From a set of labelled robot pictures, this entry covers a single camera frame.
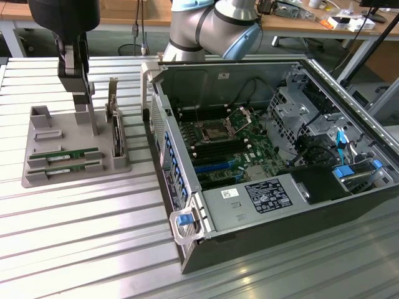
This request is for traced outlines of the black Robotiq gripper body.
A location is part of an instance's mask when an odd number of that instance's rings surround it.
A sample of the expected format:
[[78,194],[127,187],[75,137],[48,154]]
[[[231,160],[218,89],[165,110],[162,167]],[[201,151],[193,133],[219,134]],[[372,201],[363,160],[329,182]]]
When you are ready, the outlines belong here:
[[72,44],[100,23],[98,0],[31,0],[28,5],[35,23],[52,31],[64,44]]

